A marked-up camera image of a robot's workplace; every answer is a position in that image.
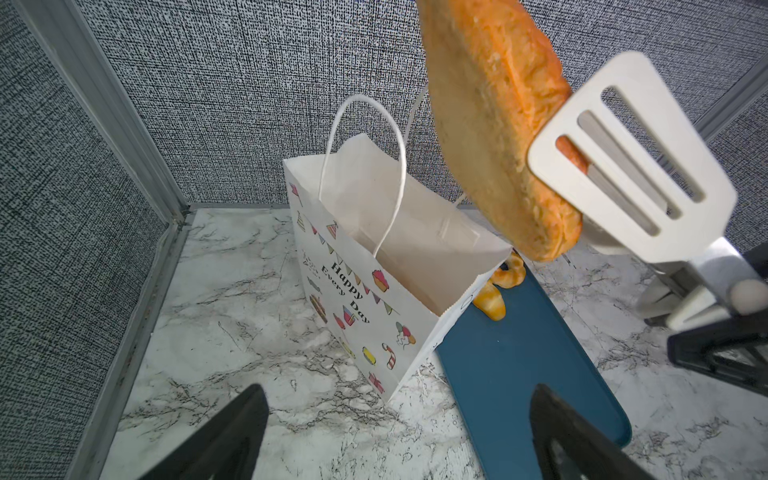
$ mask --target white rope handle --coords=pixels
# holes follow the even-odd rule
[[[384,108],[383,105],[381,105],[378,101],[373,100],[371,97],[368,97],[363,94],[355,94],[349,98],[347,98],[344,103],[341,104],[341,107],[339,107],[339,111],[336,112],[336,118],[333,119],[333,126],[331,127],[331,135],[328,137],[328,148],[326,148],[326,156],[323,158],[323,168],[320,170],[320,183],[317,187],[317,200],[323,201],[323,180],[326,176],[326,167],[328,166],[328,157],[331,155],[331,147],[333,146],[333,138],[336,136],[336,129],[339,127],[339,122],[341,122],[341,117],[344,115],[344,111],[346,111],[346,108],[349,107],[350,104],[354,101],[363,101],[367,104],[370,104],[373,106],[376,110],[378,110],[381,115],[384,116],[384,118],[389,123],[389,126],[392,127],[392,129],[395,131],[395,137],[397,138],[397,144],[398,147],[400,147],[400,185],[397,190],[397,201],[395,202],[395,211],[392,212],[392,219],[389,221],[389,225],[387,225],[386,230],[384,230],[384,235],[382,236],[382,239],[379,240],[379,244],[376,245],[376,248],[373,250],[373,257],[376,258],[376,255],[379,253],[379,249],[382,247],[382,243],[384,243],[384,239],[387,235],[389,235],[389,231],[392,229],[392,225],[395,223],[395,218],[397,218],[397,213],[400,211],[400,205],[402,204],[402,195],[406,190],[406,143],[402,139],[402,135],[400,134],[400,128],[397,126],[397,122],[395,122],[395,119],[392,118],[392,115],[389,114],[389,112]]]
[[[403,136],[403,141],[405,141],[406,145],[408,144],[408,136],[411,134],[411,126],[413,126],[413,119],[416,118],[416,112],[419,111],[419,107],[422,106],[422,102],[424,101],[424,97],[427,95],[427,84],[424,84],[422,87],[422,90],[419,92],[418,95],[416,95],[416,99],[413,101],[413,105],[411,105],[411,111],[408,113],[408,123],[406,124],[406,134]],[[453,206],[458,207],[458,205],[467,197],[467,194],[461,194],[459,197],[454,200]]]

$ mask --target slotted spatula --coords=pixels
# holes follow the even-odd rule
[[[601,100],[607,88],[613,88],[633,111],[682,174],[692,197]],[[611,148],[600,142],[600,136],[588,133],[595,129],[601,131],[603,140],[606,135],[611,139]],[[555,147],[560,136],[570,139],[589,159],[600,182],[582,174],[560,153]],[[535,138],[528,151],[528,166],[643,261],[688,262],[734,313],[747,314],[768,306],[768,286],[722,238],[736,205],[736,190],[664,80],[640,52],[613,57],[568,99]]]

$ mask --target bread crust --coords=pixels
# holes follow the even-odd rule
[[[443,157],[464,192],[525,256],[553,260],[581,213],[528,168],[536,134],[571,95],[547,37],[516,0],[417,0]],[[566,138],[558,148],[586,172]]]

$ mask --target paper bag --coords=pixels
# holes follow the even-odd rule
[[[402,165],[365,134],[329,154],[342,113],[358,100],[373,104],[395,129]],[[326,155],[283,161],[306,298],[385,401],[511,251],[405,174],[404,153],[386,110],[355,95],[339,109]]]

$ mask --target marble surface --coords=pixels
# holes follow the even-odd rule
[[[618,398],[656,478],[768,478],[768,399],[669,365],[631,305],[650,275],[578,245],[529,263]],[[251,383],[254,478],[483,478],[439,361],[388,406],[304,300],[288,210],[197,212],[101,477],[137,478]]]

